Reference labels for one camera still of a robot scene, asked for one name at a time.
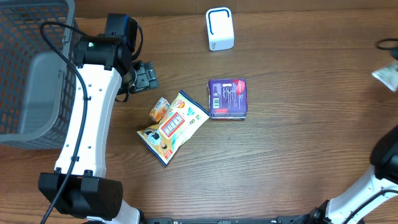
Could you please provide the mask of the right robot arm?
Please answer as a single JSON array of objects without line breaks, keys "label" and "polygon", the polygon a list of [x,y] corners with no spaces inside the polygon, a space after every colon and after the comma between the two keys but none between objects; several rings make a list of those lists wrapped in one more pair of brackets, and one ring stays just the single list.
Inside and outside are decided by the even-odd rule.
[{"label": "right robot arm", "polygon": [[377,142],[370,164],[348,190],[311,211],[306,223],[359,223],[382,203],[397,196],[397,127]]}]

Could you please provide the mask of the white orange snack bag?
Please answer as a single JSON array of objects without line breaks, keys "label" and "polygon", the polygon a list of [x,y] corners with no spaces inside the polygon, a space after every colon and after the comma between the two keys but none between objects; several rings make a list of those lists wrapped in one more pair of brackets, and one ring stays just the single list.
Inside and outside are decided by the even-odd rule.
[{"label": "white orange snack bag", "polygon": [[204,107],[179,91],[159,123],[137,132],[146,147],[167,166],[193,134],[210,118]]}]

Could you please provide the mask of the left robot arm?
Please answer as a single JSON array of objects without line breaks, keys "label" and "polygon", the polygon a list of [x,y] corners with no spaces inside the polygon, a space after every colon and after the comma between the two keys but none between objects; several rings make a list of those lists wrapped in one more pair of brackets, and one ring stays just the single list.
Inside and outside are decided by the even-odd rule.
[{"label": "left robot arm", "polygon": [[126,14],[110,14],[102,34],[82,34],[67,67],[77,83],[71,120],[53,172],[39,177],[49,210],[88,223],[144,223],[142,211],[123,199],[123,185],[106,178],[106,141],[119,95],[157,88],[151,62],[139,59],[141,26]]}]

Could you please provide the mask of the red purple snack packet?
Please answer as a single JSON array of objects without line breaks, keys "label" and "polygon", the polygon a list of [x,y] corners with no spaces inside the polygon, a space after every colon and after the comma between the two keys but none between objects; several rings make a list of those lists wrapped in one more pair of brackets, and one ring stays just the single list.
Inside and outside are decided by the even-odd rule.
[{"label": "red purple snack packet", "polygon": [[211,119],[246,119],[248,88],[245,79],[211,79],[208,91]]}]

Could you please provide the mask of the small orange candy pack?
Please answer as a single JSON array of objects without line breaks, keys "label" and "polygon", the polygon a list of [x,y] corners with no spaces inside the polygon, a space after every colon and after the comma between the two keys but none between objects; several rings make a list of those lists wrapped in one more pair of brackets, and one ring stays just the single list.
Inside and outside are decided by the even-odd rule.
[{"label": "small orange candy pack", "polygon": [[156,123],[159,123],[166,111],[168,110],[169,106],[169,102],[165,98],[161,97],[159,101],[155,104],[155,106],[151,109],[149,113],[150,118]]}]

